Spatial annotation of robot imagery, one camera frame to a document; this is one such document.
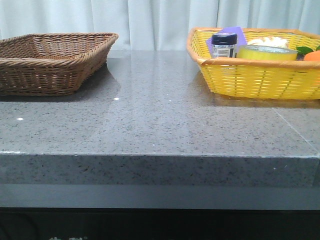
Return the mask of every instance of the gray granite countertop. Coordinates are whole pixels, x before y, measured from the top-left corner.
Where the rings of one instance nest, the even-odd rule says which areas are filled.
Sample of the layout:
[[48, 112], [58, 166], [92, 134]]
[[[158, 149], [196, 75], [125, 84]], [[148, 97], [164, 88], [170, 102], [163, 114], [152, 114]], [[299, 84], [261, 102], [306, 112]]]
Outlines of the gray granite countertop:
[[111, 51], [71, 96], [0, 96], [0, 183], [320, 185], [320, 101], [210, 93], [185, 51]]

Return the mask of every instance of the curtain fold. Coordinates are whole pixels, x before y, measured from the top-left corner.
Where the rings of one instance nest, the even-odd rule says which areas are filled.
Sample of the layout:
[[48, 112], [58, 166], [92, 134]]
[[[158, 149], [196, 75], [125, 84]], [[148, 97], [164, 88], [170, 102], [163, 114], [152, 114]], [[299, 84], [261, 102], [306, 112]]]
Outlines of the curtain fold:
[[0, 38], [115, 32], [114, 50], [185, 50], [193, 27], [320, 34], [319, 0], [0, 0]]

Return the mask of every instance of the black lid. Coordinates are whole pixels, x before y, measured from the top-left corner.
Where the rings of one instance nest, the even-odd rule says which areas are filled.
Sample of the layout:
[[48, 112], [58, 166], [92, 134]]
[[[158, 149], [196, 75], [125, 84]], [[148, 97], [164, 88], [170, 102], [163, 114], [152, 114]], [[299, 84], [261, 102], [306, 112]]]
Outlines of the black lid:
[[237, 44], [237, 34], [233, 32], [218, 32], [212, 35], [213, 45], [234, 45]]

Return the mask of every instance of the orange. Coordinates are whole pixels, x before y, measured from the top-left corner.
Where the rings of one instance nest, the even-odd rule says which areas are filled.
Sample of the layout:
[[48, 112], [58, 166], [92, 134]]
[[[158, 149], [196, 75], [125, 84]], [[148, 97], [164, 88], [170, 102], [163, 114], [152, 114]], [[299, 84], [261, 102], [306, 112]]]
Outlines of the orange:
[[305, 61], [320, 61], [320, 50], [309, 52], [304, 56]]

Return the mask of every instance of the yellow tape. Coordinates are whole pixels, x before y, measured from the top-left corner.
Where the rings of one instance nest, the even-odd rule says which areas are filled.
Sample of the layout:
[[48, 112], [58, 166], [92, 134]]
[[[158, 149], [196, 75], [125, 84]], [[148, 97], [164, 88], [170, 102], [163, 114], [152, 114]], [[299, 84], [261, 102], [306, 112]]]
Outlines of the yellow tape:
[[239, 46], [237, 58], [253, 60], [283, 60], [294, 61], [297, 59], [297, 51], [274, 47], [258, 45], [241, 45]]

